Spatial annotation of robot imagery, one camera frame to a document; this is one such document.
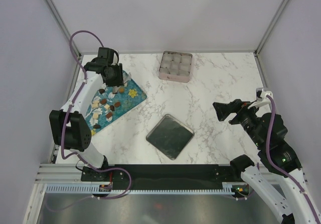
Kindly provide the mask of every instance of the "brown object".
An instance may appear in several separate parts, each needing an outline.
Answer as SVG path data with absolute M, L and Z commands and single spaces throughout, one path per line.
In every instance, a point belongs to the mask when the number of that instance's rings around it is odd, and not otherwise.
M 120 106 L 120 102 L 116 102 L 114 105 L 115 105 L 115 107 L 119 107 Z
M 105 98 L 102 99 L 102 100 L 100 101 L 100 103 L 101 103 L 101 104 L 106 104 L 106 103 L 107 103 L 107 99 L 105 99 Z
M 125 92 L 125 88 L 124 87 L 120 87 L 118 90 L 119 93 L 124 93 Z
M 112 117 L 112 112 L 109 112 L 108 114 L 106 114 L 106 118 L 110 118 Z

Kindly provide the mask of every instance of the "white marble tabletop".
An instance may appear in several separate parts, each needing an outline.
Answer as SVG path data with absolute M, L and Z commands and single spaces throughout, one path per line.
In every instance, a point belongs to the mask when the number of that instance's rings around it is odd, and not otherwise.
M 95 134 L 92 143 L 110 164 L 228 164 L 247 154 L 258 161 L 257 149 L 240 125 L 219 122 L 213 102 L 236 98 L 255 100 L 262 81 L 252 53 L 192 53 L 189 83 L 160 80 L 157 70 L 162 54 L 123 54 L 120 62 L 146 92 L 147 99 Z M 85 55 L 83 63 L 95 55 Z M 258 115 L 269 111 L 262 108 Z M 195 135 L 175 160 L 146 141 L 146 135 L 165 114 L 191 128 Z M 76 163 L 72 156 L 56 163 Z

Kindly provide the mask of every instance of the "reflective floor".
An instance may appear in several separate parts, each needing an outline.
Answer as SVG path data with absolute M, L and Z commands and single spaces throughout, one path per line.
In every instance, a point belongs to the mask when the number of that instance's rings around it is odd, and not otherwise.
M 84 197 L 46 194 L 51 208 L 62 208 Z M 247 201 L 218 195 L 128 195 L 115 200 L 87 199 L 57 213 L 42 207 L 38 224 L 190 224 L 278 223 L 254 194 Z

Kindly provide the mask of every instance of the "blue floral mat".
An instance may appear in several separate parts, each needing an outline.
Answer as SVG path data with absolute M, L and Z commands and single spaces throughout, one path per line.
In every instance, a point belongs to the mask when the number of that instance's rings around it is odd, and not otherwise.
M 123 75 L 124 78 L 128 76 L 125 71 Z M 96 92 L 85 116 L 91 135 L 95 135 L 147 98 L 146 93 L 132 79 L 123 88 L 113 94 L 112 87 L 106 87 L 104 83 Z

